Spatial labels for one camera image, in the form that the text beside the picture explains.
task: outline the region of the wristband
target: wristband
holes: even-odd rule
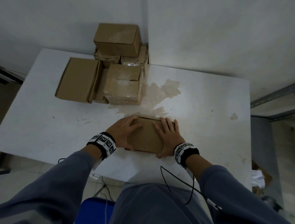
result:
[[[95,145],[101,150],[102,160],[110,156],[116,150],[115,139],[106,132],[93,136],[86,145]]]
[[[174,148],[175,160],[178,164],[182,165],[183,167],[186,167],[186,159],[194,154],[200,155],[199,150],[191,143],[180,143]]]

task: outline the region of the person's left hand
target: person's left hand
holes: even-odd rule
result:
[[[135,129],[143,127],[143,124],[135,124],[130,126],[131,122],[136,119],[138,119],[137,116],[122,118],[106,130],[106,132],[113,136],[113,138],[115,139],[116,147],[121,147],[134,151],[133,146],[127,143],[127,137]]]

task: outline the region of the person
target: person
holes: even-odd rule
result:
[[[107,159],[116,147],[134,150],[127,136],[141,128],[131,126],[136,116],[120,119],[105,132],[55,165],[12,199],[0,205],[0,223],[73,223],[79,211],[88,176],[97,161]],[[174,156],[196,177],[213,223],[288,223],[240,184],[222,166],[212,165],[196,147],[186,143],[169,118],[160,118],[164,132],[154,123],[164,142],[158,158]],[[212,223],[196,194],[185,204],[191,191],[159,183],[124,187],[114,206],[110,223]]]

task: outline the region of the person's left arm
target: person's left arm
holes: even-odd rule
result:
[[[35,223],[37,220],[37,223],[73,223],[95,162],[110,156],[116,147],[133,150],[126,139],[132,131],[142,126],[130,126],[137,118],[132,116],[117,121],[106,132],[93,137],[86,147],[71,154],[1,204],[0,222]]]

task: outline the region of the gray sleeve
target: gray sleeve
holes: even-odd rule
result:
[[[242,220],[250,223],[289,223],[238,182],[223,166],[207,168],[201,176],[200,189],[222,208],[223,213],[208,204],[214,223],[225,223],[225,220],[237,223],[243,223]]]
[[[93,157],[78,151],[58,163],[12,199],[0,205],[0,222],[44,218],[43,223],[73,223],[83,190],[94,165]]]

